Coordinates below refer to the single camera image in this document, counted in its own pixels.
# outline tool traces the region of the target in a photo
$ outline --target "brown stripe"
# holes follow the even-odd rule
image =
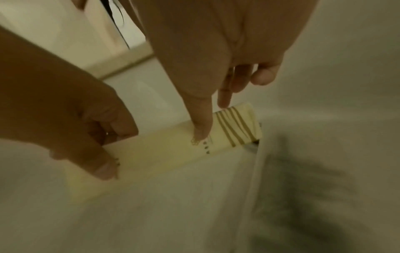
[[[251,133],[250,128],[247,126],[246,122],[243,120],[242,116],[240,115],[239,111],[235,108],[232,107],[232,109],[237,113],[237,116],[239,117],[240,122],[243,125],[243,128],[246,130],[246,132],[249,134],[251,141],[256,141],[257,139],[254,137],[254,135]]]
[[[236,133],[236,131],[232,128],[232,126],[226,121],[224,115],[222,112],[219,112],[221,114],[222,120],[225,122],[226,126],[229,128],[229,130],[232,132],[232,134],[236,137],[236,139],[239,141],[240,144],[244,145],[245,142],[243,141],[242,138]]]
[[[228,108],[228,111],[229,111],[229,113],[232,115],[232,118],[233,118],[233,120],[235,121],[235,123],[237,124],[237,126],[239,127],[240,131],[242,131],[242,133],[243,133],[247,138],[249,138],[249,137],[245,134],[245,132],[243,131],[243,129],[242,129],[242,127],[240,126],[239,122],[236,120],[236,117],[235,117],[235,115],[233,114],[232,109]]]
[[[231,136],[229,135],[228,131],[226,130],[225,126],[223,125],[218,113],[215,114],[217,116],[218,122],[220,123],[222,130],[224,131],[226,138],[228,138],[230,144],[232,145],[232,147],[236,147],[235,142],[232,140]]]

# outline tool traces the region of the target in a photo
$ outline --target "hand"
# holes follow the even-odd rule
[[[218,91],[218,105],[227,107],[249,81],[272,82],[317,0],[132,2],[192,118],[195,137],[204,139],[213,123],[211,95]]]
[[[38,144],[94,176],[116,176],[101,145],[138,134],[115,91],[0,29],[0,138]]]

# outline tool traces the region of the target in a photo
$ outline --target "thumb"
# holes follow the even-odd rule
[[[64,134],[58,143],[53,148],[56,153],[62,154],[93,176],[102,180],[117,176],[115,159],[86,132]]]
[[[213,103],[211,96],[198,98],[182,93],[180,95],[195,127],[195,139],[204,140],[213,126]]]

